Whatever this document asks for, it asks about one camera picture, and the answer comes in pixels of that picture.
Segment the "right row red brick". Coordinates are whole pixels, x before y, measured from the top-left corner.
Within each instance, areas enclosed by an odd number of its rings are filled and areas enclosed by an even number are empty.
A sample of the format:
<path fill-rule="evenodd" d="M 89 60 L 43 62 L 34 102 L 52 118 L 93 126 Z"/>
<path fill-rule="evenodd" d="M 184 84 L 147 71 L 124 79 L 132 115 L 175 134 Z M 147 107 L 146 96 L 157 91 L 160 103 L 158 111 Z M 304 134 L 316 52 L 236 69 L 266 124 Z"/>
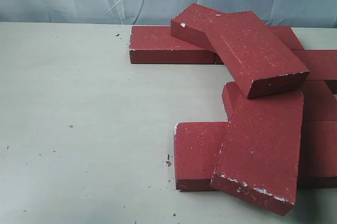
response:
<path fill-rule="evenodd" d="M 292 50 L 292 52 L 309 69 L 307 80 L 324 81 L 336 95 L 336 50 Z"/>

